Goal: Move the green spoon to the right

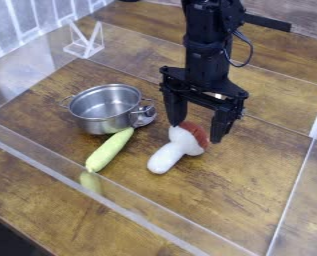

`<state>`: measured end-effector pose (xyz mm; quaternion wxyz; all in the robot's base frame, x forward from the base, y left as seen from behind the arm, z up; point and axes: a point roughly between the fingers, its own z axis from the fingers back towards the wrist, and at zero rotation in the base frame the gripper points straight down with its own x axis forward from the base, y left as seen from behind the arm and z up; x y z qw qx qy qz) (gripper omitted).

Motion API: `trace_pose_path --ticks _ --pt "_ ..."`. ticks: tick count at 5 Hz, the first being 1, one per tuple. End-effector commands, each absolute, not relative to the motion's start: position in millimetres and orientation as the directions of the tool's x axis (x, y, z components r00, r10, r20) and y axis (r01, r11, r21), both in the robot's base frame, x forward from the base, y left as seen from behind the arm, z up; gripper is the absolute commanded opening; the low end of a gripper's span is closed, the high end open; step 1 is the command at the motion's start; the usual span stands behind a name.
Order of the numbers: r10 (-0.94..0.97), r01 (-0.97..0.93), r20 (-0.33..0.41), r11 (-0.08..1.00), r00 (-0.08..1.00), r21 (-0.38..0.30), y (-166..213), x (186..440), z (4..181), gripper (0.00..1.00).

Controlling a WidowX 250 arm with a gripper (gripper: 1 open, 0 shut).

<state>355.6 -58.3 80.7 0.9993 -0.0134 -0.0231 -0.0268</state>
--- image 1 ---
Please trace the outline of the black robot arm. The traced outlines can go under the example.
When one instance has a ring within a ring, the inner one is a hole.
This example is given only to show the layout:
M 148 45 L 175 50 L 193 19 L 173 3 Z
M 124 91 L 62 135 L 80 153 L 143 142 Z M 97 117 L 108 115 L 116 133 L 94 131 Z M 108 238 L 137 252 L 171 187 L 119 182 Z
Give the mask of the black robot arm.
M 249 93 L 229 80 L 233 39 L 245 23 L 241 0 L 183 0 L 185 66 L 164 66 L 161 92 L 169 123 L 180 125 L 195 103 L 215 111 L 211 141 L 219 143 L 243 118 Z

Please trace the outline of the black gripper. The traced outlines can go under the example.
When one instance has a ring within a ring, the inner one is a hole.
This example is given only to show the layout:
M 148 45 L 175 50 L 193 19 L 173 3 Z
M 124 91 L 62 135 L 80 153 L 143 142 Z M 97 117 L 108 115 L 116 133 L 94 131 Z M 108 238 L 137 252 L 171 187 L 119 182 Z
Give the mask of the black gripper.
M 249 93 L 228 78 L 215 82 L 215 87 L 197 86 L 185 77 L 187 70 L 164 66 L 161 92 L 169 123 L 177 126 L 187 118 L 188 103 L 192 102 L 213 111 L 211 142 L 217 144 L 231 132 L 235 122 L 244 117 L 244 102 Z

